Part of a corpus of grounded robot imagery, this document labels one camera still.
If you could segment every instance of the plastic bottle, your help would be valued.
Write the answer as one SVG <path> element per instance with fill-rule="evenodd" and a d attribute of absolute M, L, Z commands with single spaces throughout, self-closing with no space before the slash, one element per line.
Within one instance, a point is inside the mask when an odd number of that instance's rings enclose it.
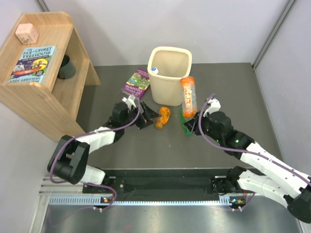
<path fill-rule="evenodd" d="M 152 68 L 151 68 L 151 71 L 152 71 L 154 74 L 161 75 L 161 74 L 159 73 L 159 70 L 157 69 L 157 67 L 152 67 Z"/>
<path fill-rule="evenodd" d="M 171 111 L 167 107 L 161 107 L 159 113 L 162 116 L 156 119 L 155 127 L 160 130 L 163 128 L 163 125 L 165 125 L 169 121 Z"/>
<path fill-rule="evenodd" d="M 194 117 L 198 111 L 195 95 L 195 80 L 193 77 L 181 79 L 184 88 L 183 115 L 185 118 Z"/>

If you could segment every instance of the book cover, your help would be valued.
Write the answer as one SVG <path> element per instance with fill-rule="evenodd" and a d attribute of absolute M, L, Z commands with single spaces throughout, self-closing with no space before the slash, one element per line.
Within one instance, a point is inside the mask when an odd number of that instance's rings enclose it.
<path fill-rule="evenodd" d="M 141 99 L 150 86 L 149 75 L 146 70 L 138 69 L 122 88 L 122 92 L 133 94 Z"/>
<path fill-rule="evenodd" d="M 54 50 L 55 46 L 25 48 L 8 82 L 41 83 Z"/>

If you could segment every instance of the orange toy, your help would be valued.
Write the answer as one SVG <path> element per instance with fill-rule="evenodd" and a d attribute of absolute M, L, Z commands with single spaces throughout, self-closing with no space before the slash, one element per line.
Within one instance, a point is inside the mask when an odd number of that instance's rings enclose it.
<path fill-rule="evenodd" d="M 169 121 L 171 111 L 167 107 L 161 107 L 159 113 L 162 116 L 156 119 L 155 127 L 160 130 L 163 128 L 163 125 L 165 125 Z"/>

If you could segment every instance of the plastic waste basket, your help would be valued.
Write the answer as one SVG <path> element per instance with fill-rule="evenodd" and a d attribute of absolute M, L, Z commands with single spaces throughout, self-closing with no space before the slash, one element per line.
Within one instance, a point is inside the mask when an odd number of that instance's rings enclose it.
<path fill-rule="evenodd" d="M 192 64 L 190 51 L 175 47 L 155 48 L 148 62 L 152 97 L 158 104 L 179 106 L 183 101 L 180 80 L 189 76 Z M 157 67 L 158 74 L 152 72 Z"/>

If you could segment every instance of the pink object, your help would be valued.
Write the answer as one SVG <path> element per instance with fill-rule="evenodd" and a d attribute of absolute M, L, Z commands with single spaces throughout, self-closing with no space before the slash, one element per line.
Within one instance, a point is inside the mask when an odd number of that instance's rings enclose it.
<path fill-rule="evenodd" d="M 36 43 L 39 37 L 37 30 L 31 23 L 19 24 L 16 29 L 15 35 L 25 45 Z"/>

